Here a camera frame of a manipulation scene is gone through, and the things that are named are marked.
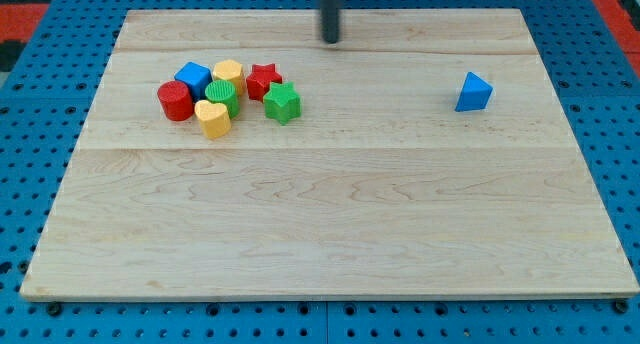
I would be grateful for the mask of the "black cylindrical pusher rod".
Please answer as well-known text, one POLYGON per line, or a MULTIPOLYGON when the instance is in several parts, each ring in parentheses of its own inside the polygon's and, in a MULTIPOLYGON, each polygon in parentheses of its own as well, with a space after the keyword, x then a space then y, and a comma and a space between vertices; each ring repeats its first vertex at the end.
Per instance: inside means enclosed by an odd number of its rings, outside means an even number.
POLYGON ((340 41, 340 12, 342 0, 319 0, 320 30, 327 44, 340 41))

